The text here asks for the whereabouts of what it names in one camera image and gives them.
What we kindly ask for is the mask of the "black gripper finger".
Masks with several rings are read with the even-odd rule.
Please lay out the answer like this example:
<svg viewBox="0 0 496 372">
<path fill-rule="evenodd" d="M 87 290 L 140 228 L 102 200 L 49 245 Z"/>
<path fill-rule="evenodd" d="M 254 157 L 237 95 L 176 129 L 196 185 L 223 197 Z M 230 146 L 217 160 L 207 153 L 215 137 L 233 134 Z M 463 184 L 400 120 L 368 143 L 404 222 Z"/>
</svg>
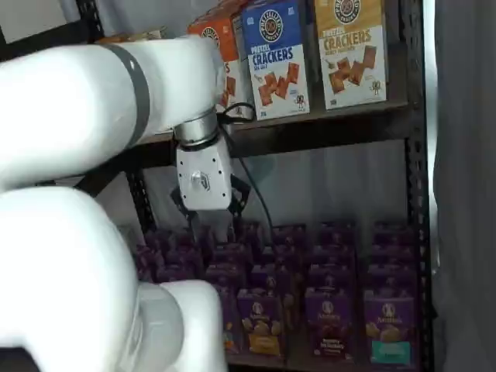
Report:
<svg viewBox="0 0 496 372">
<path fill-rule="evenodd" d="M 170 193 L 170 198 L 176 205 L 177 210 L 185 217 L 188 223 L 188 230 L 193 235 L 193 240 L 198 246 L 200 246 L 202 237 L 202 226 L 198 213 L 186 208 L 184 204 L 184 196 L 182 195 L 181 190 L 178 186 L 172 190 L 172 192 Z"/>
<path fill-rule="evenodd" d="M 243 234 L 243 210 L 250 196 L 251 187 L 243 180 L 232 174 L 230 176 L 232 186 L 232 199 L 228 207 L 232 215 L 230 231 L 233 237 Z"/>
</svg>

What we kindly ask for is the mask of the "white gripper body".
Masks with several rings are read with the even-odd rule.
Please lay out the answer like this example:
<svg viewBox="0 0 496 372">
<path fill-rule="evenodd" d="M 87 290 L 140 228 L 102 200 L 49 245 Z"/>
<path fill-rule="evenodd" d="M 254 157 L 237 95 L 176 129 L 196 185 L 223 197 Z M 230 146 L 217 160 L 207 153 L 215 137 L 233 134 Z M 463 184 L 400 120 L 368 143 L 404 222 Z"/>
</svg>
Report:
<svg viewBox="0 0 496 372">
<path fill-rule="evenodd" d="M 200 150 L 177 148 L 177 176 L 184 206 L 192 211 L 226 210 L 232 201 L 232 163 L 224 139 Z"/>
</svg>

